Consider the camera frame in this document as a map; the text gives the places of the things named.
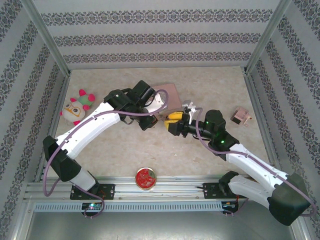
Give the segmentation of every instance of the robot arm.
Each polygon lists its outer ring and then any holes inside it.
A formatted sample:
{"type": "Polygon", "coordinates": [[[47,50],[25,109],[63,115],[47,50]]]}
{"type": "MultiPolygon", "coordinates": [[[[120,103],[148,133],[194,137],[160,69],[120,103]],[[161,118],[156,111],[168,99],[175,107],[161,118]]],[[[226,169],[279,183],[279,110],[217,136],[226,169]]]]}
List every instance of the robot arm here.
{"type": "MultiPolygon", "coordinates": [[[[190,112],[194,112],[194,108],[187,106],[182,112],[170,114],[164,122],[167,130],[175,136],[181,134],[184,138],[188,134],[197,136],[196,120],[190,119],[190,112]]],[[[231,136],[225,127],[226,121],[218,110],[209,110],[204,122],[198,123],[200,137],[209,141],[209,149],[217,152],[216,156],[241,168],[255,181],[231,171],[220,179],[223,179],[219,181],[220,190],[225,194],[232,192],[247,197],[265,206],[279,222],[289,226],[310,203],[281,179],[308,195],[303,179],[296,173],[288,175],[259,159],[231,136]]]]}
{"type": "MultiPolygon", "coordinates": [[[[56,139],[52,136],[47,136],[43,140],[45,158],[49,161],[58,146],[63,143],[63,146],[53,158],[51,167],[63,182],[70,181],[85,191],[96,194],[99,189],[98,181],[74,159],[86,145],[104,130],[119,121],[125,122],[126,116],[118,113],[109,113],[101,117],[95,116],[112,110],[146,114],[159,109],[163,105],[164,102],[160,94],[156,93],[153,88],[142,80],[133,89],[113,90],[92,114],[82,120],[82,122],[85,122],[90,118],[94,119],[84,127],[79,128],[77,125],[56,139]]],[[[154,115],[131,116],[130,118],[132,121],[136,120],[143,131],[153,127],[158,122],[154,115]]]]}

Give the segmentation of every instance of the red lid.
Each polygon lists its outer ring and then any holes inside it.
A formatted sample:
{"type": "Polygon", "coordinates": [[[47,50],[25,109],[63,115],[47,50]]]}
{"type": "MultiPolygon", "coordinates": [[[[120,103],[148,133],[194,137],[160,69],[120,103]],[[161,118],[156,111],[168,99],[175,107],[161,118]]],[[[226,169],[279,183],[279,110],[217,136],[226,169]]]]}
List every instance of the red lid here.
{"type": "Polygon", "coordinates": [[[141,168],[135,175],[135,183],[143,190],[151,189],[157,181],[155,172],[149,167],[141,168]]]}

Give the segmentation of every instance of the stuffed toy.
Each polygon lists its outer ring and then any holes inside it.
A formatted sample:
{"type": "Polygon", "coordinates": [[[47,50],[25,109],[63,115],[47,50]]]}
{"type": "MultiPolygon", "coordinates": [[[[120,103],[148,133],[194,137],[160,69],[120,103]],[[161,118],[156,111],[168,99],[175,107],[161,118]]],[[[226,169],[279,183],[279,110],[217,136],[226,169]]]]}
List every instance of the stuffed toy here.
{"type": "Polygon", "coordinates": [[[92,93],[87,95],[86,91],[83,89],[79,90],[79,98],[70,98],[70,102],[68,102],[62,111],[60,112],[60,116],[63,116],[68,122],[77,125],[84,118],[86,111],[90,109],[90,106],[96,100],[95,95],[92,93]]]}

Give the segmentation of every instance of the patterned wallpaper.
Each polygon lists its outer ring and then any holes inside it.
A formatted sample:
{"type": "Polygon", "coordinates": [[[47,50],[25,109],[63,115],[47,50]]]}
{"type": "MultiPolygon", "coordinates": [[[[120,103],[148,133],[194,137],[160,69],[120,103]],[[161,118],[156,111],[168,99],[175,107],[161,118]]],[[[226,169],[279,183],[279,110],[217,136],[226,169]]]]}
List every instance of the patterned wallpaper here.
{"type": "Polygon", "coordinates": [[[34,1],[70,69],[244,67],[279,0],[34,1]]]}
{"type": "Polygon", "coordinates": [[[26,183],[34,179],[65,77],[21,3],[2,0],[0,7],[0,240],[5,240],[26,183]]]}
{"type": "MultiPolygon", "coordinates": [[[[281,168],[303,177],[320,201],[320,8],[315,0],[289,5],[251,72],[281,168]]],[[[319,207],[306,218],[320,239],[319,207]]]]}

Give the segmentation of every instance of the beige floor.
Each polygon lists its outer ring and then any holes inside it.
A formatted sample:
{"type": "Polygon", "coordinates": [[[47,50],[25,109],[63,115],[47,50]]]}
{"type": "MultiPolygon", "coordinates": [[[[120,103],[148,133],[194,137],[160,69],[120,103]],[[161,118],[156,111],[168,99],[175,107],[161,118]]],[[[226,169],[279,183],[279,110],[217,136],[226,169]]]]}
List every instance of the beige floor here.
{"type": "MultiPolygon", "coordinates": [[[[88,111],[91,113],[111,90],[132,88],[139,80],[151,86],[174,83],[182,102],[190,99],[196,106],[203,107],[204,113],[210,109],[220,110],[226,119],[227,131],[268,162],[240,67],[73,70],[66,100],[78,97],[81,88],[95,94],[97,100],[88,111]],[[230,121],[237,106],[251,113],[249,127],[230,121]]],[[[72,127],[61,117],[56,135],[72,127]]],[[[119,122],[94,139],[76,161],[96,177],[134,176],[141,167],[154,169],[158,176],[223,175],[230,170],[243,173],[235,165],[214,156],[192,136],[171,135],[163,122],[146,131],[136,122],[132,125],[119,122]]]]}

